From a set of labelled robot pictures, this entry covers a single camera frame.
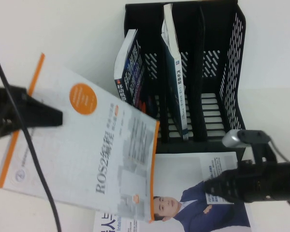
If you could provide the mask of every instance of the desk file organizer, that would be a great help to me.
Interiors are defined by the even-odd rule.
[[[126,5],[125,34],[138,29],[151,86],[159,104],[157,153],[236,151],[221,142],[231,129],[245,129],[237,100],[246,22],[236,0],[173,2],[173,18],[186,85],[189,141],[184,142],[168,112],[161,26],[163,5]]]

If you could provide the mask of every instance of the blue book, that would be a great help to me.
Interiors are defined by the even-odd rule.
[[[128,30],[116,57],[114,80],[121,100],[151,117],[158,114],[158,106],[150,88],[150,78],[138,43],[138,31]]]
[[[169,90],[169,109],[173,121],[182,136],[188,140],[188,125],[183,82],[182,60],[178,49],[175,26],[172,16],[172,4],[164,5],[164,21],[161,36],[164,41],[167,83]]]

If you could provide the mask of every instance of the book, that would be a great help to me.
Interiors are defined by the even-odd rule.
[[[93,232],[255,231],[248,204],[228,203],[201,188],[204,180],[236,167],[233,152],[157,154],[154,174],[157,220],[148,223],[97,212]]]
[[[177,44],[177,36],[172,16],[172,4],[164,5],[163,10],[164,20],[162,23],[161,36],[164,41],[166,56],[166,73],[169,90],[168,106],[178,132],[183,140],[188,140],[182,59]]]
[[[62,126],[29,129],[54,200],[150,220],[159,122],[45,55],[28,93],[63,112]],[[46,199],[22,131],[2,161],[1,188]]]
[[[114,80],[121,100],[151,117],[157,116],[158,106],[149,86],[150,78],[137,29],[127,32],[115,60]]]

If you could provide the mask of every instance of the orange stripe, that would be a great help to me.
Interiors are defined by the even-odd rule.
[[[39,60],[39,63],[38,63],[38,66],[37,66],[37,68],[35,70],[33,79],[31,81],[29,90],[28,90],[28,95],[29,96],[32,96],[32,94],[33,94],[33,91],[34,91],[35,85],[37,83],[37,80],[38,80],[38,77],[39,77],[39,74],[40,74],[44,59],[45,59],[45,55],[42,53],[41,57],[40,57],[40,60]],[[0,189],[3,188],[3,186],[4,186],[5,178],[6,178],[7,174],[8,174],[9,166],[10,166],[10,163],[11,163],[11,160],[12,160],[12,156],[13,156],[13,153],[14,153],[14,150],[15,150],[15,147],[16,147],[16,142],[17,142],[18,136],[19,136],[19,131],[14,132],[13,135],[12,135],[11,144],[10,144],[8,153],[6,155],[6,159],[4,161],[4,165],[3,165],[1,176],[0,176]]]
[[[45,55],[42,53],[41,56],[40,56],[40,60],[39,60],[38,66],[37,66],[37,68],[35,70],[33,79],[31,81],[29,90],[28,90],[28,95],[29,96],[32,96],[32,94],[33,94],[35,85],[37,84],[38,77],[39,77],[39,74],[40,74],[41,69],[42,69],[42,65],[43,65],[44,59],[45,59]]]
[[[150,170],[150,216],[151,220],[155,220],[155,212],[154,212],[154,172],[155,172],[155,159],[156,159],[156,149],[157,149],[157,139],[158,139],[158,131],[159,131],[160,122],[156,123],[156,131],[155,131],[155,139],[153,146],[153,156],[151,160],[151,170]]]

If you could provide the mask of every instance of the black cable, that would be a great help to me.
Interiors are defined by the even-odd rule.
[[[275,145],[274,141],[271,139],[270,141],[272,147],[274,148],[275,152],[285,161],[289,162],[289,160],[279,151],[278,147]]]
[[[38,161],[38,157],[37,157],[37,154],[35,152],[35,149],[34,149],[30,134],[29,134],[28,129],[27,129],[26,125],[25,125],[24,119],[23,119],[22,115],[20,114],[19,109],[18,109],[18,107],[17,107],[17,105],[16,105],[16,103],[14,101],[14,98],[13,98],[13,96],[11,94],[10,85],[9,85],[5,75],[4,75],[4,72],[3,72],[3,69],[1,67],[1,65],[0,65],[0,78],[2,80],[2,83],[3,83],[4,87],[5,87],[5,90],[6,90],[6,93],[7,93],[8,97],[9,97],[9,100],[10,100],[10,102],[11,102],[11,104],[12,104],[14,110],[15,110],[15,113],[16,113],[16,116],[17,116],[18,121],[20,123],[21,129],[24,132],[24,136],[25,136],[25,138],[27,140],[28,148],[29,148],[30,153],[32,155],[32,159],[33,159],[35,168],[37,170],[37,173],[39,175],[39,178],[41,180],[43,188],[44,188],[44,190],[45,190],[45,192],[47,194],[49,203],[50,203],[50,205],[52,207],[54,218],[55,218],[55,222],[56,222],[56,226],[57,226],[57,231],[61,232],[61,225],[60,225],[59,216],[58,216],[58,212],[57,212],[57,209],[56,209],[56,205],[55,205],[53,196],[52,196],[52,194],[51,194],[51,192],[50,192],[50,190],[48,188],[47,182],[46,182],[46,180],[44,178],[44,175],[43,175],[43,172],[41,170],[41,167],[40,167],[40,164],[39,164],[39,161]]]

